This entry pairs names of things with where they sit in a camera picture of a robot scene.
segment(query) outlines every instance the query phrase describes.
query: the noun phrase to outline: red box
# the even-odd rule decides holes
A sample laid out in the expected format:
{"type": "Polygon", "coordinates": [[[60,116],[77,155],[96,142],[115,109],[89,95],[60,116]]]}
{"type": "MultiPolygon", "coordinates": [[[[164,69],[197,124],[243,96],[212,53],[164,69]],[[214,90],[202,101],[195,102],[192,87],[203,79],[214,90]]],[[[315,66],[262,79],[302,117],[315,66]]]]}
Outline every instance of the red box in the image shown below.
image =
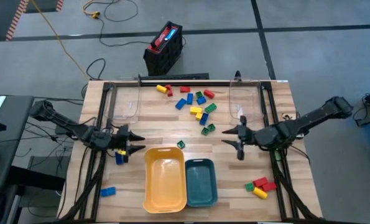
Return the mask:
{"type": "Polygon", "coordinates": [[[268,192],[270,190],[274,190],[276,188],[277,188],[277,186],[273,182],[267,183],[267,184],[265,184],[265,185],[262,186],[262,190],[265,191],[265,192],[268,192]]]}
{"type": "Polygon", "coordinates": [[[190,93],[190,87],[180,86],[179,89],[181,93],[190,93]]]}
{"type": "Polygon", "coordinates": [[[269,183],[269,182],[267,181],[266,177],[263,177],[263,178],[260,178],[260,179],[257,179],[257,180],[253,181],[254,187],[262,187],[263,185],[265,185],[267,183],[269,183]]]}
{"type": "Polygon", "coordinates": [[[204,90],[204,95],[208,96],[210,99],[214,98],[215,94],[210,90],[204,90]]]}

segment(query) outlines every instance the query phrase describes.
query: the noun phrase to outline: gray floor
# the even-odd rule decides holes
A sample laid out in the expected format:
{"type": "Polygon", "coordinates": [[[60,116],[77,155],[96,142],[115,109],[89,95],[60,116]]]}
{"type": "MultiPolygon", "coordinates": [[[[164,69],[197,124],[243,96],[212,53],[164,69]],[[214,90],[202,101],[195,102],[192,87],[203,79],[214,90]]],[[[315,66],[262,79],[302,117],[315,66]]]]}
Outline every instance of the gray floor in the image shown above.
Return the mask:
{"type": "MultiPolygon", "coordinates": [[[[61,12],[46,13],[59,34],[98,34],[99,21],[85,17],[81,5],[65,1],[61,12]]],[[[167,20],[185,30],[256,28],[248,0],[135,0],[139,15],[123,23],[106,23],[105,33],[158,31],[167,20]]],[[[264,27],[343,26],[370,24],[370,0],[258,0],[264,27]]],[[[112,7],[117,19],[134,10],[129,2],[112,7]]],[[[15,37],[52,35],[38,14],[24,14],[15,37]]],[[[153,37],[106,39],[108,43],[150,41],[153,37]]],[[[185,36],[187,45],[170,74],[208,72],[211,79],[229,79],[236,70],[254,79],[268,79],[258,34],[185,36]]],[[[370,93],[370,29],[267,33],[277,79],[289,80],[301,114],[321,106],[334,95],[345,96],[356,108],[370,93]]],[[[99,57],[107,61],[104,79],[145,75],[145,45],[102,46],[97,39],[66,40],[69,52],[83,68],[99,57]]],[[[81,73],[56,41],[0,42],[0,94],[80,98],[81,73]]],[[[55,103],[55,108],[78,119],[80,106],[55,103]]],[[[324,217],[370,223],[370,126],[357,128],[351,119],[328,121],[306,137],[307,152],[324,217]]],[[[54,143],[22,141],[15,164],[27,166],[30,155],[46,156],[54,143]]],[[[25,210],[20,223],[39,222],[25,210]]]]}

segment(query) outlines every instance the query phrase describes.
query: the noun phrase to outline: black metal frame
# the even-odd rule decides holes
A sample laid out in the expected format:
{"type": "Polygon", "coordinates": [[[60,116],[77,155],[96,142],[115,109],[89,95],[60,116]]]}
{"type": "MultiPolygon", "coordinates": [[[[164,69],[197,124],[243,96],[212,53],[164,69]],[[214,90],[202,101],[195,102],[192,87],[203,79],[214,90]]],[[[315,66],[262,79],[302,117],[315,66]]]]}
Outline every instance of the black metal frame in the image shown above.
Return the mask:
{"type": "MultiPolygon", "coordinates": [[[[250,86],[257,86],[259,85],[259,97],[261,100],[261,110],[262,114],[264,115],[264,124],[265,126],[269,125],[269,120],[267,117],[267,110],[266,110],[266,104],[265,104],[265,99],[264,99],[264,92],[263,90],[266,90],[269,96],[269,102],[274,118],[274,122],[278,122],[278,117],[277,117],[277,112],[275,108],[275,103],[274,103],[274,97],[273,97],[273,91],[272,91],[272,85],[271,82],[253,82],[249,83],[250,86]]],[[[186,81],[184,80],[183,82],[173,82],[172,80],[160,80],[160,81],[155,81],[155,80],[150,80],[150,81],[143,81],[140,82],[140,86],[156,86],[156,85],[172,85],[172,86],[180,86],[180,85],[188,85],[188,86],[230,86],[230,81],[206,81],[206,80],[192,80],[192,81],[186,81]]],[[[108,91],[111,90],[111,101],[109,105],[109,110],[108,110],[108,117],[107,117],[107,122],[106,122],[106,127],[110,127],[112,124],[112,119],[113,119],[113,112],[114,112],[114,106],[116,102],[116,93],[117,93],[117,88],[118,87],[125,87],[129,86],[128,83],[104,83],[103,85],[103,92],[102,92],[102,97],[101,97],[101,103],[99,106],[99,113],[98,113],[98,119],[97,119],[97,126],[100,128],[102,119],[103,119],[103,114],[104,114],[104,107],[106,106],[106,100],[107,100],[107,95],[108,91]]],[[[92,172],[95,166],[95,160],[96,160],[97,152],[92,152],[91,157],[90,157],[90,162],[88,164],[88,170],[87,170],[87,178],[85,181],[85,185],[89,183],[89,180],[91,179],[92,172]]],[[[290,172],[289,172],[289,167],[286,158],[282,156],[282,165],[283,165],[283,170],[284,170],[284,175],[289,184],[291,184],[291,179],[290,179],[290,172]]],[[[275,161],[275,156],[273,152],[270,152],[270,157],[271,157],[271,163],[273,164],[275,161]]],[[[96,184],[96,190],[95,190],[95,196],[93,200],[93,206],[92,206],[92,211],[91,211],[91,219],[96,221],[96,215],[98,212],[98,204],[99,204],[99,191],[101,188],[101,183],[102,183],[102,178],[98,181],[96,184]]],[[[286,211],[285,211],[285,205],[284,205],[284,198],[283,198],[283,193],[281,189],[280,182],[277,178],[275,178],[275,183],[278,186],[276,192],[277,192],[277,201],[279,204],[279,210],[280,210],[280,217],[282,220],[287,218],[286,211]]],[[[291,203],[291,208],[292,208],[292,214],[294,218],[298,218],[298,210],[294,204],[293,201],[290,200],[291,203]]],[[[85,216],[85,208],[86,208],[86,202],[83,204],[80,210],[80,219],[84,219],[85,216]]]]}

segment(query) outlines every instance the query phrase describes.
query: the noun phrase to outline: wooden table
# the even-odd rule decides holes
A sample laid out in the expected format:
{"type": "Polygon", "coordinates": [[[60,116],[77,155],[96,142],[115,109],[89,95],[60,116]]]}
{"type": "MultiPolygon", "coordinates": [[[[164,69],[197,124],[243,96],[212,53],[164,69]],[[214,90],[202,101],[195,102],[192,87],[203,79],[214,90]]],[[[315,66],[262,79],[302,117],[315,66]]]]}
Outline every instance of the wooden table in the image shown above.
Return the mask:
{"type": "MultiPolygon", "coordinates": [[[[97,116],[102,87],[103,81],[89,82],[80,122],[97,116]]],[[[272,88],[279,119],[282,119],[282,113],[295,116],[289,83],[272,81],[272,88]]],[[[192,87],[192,92],[203,91],[204,89],[206,87],[192,87]]],[[[269,154],[257,147],[246,146],[244,149],[245,160],[237,160],[234,148],[221,142],[221,139],[236,138],[236,136],[221,133],[232,128],[237,122],[231,117],[229,111],[229,87],[212,86],[207,89],[215,93],[215,98],[213,100],[207,99],[207,103],[203,106],[206,107],[210,103],[215,103],[218,109],[212,112],[207,123],[215,124],[215,132],[203,136],[198,121],[195,120],[194,115],[189,113],[190,106],[185,105],[182,110],[177,110],[174,107],[180,98],[186,98],[186,93],[180,93],[179,87],[174,88],[173,97],[167,97],[153,87],[141,88],[139,116],[137,122],[130,124],[130,127],[134,133],[146,138],[145,141],[134,142],[134,144],[145,144],[146,148],[133,154],[129,158],[129,163],[123,166],[117,166],[114,158],[107,157],[102,189],[114,186],[117,191],[114,196],[100,198],[97,222],[250,222],[280,220],[277,196],[274,191],[268,192],[267,200],[263,200],[247,192],[244,188],[245,183],[260,177],[267,177],[270,181],[273,181],[269,154]],[[148,213],[142,207],[145,195],[144,153],[151,147],[176,146],[179,140],[183,140],[186,144],[186,148],[183,149],[185,159],[210,158],[215,163],[218,203],[208,208],[186,207],[177,213],[148,213]]],[[[269,113],[269,122],[272,124],[269,100],[267,94],[264,95],[269,113]]],[[[264,125],[259,97],[258,95],[253,97],[255,99],[251,102],[249,98],[239,97],[236,100],[250,103],[250,106],[246,106],[245,110],[254,114],[251,115],[248,126],[251,129],[261,129],[264,125]]],[[[305,151],[303,141],[294,142],[294,146],[305,151]]],[[[82,143],[75,143],[68,166],[67,197],[62,215],[66,214],[74,203],[84,150],[85,146],[82,143]]],[[[89,155],[90,153],[87,153],[82,167],[79,193],[83,190],[89,155]]],[[[321,216],[315,184],[307,159],[289,149],[287,160],[294,190],[314,214],[321,216]]],[[[287,216],[290,217],[287,193],[284,189],[283,191],[287,216]]],[[[94,193],[92,192],[87,204],[86,217],[90,216],[93,196],[94,193]]]]}

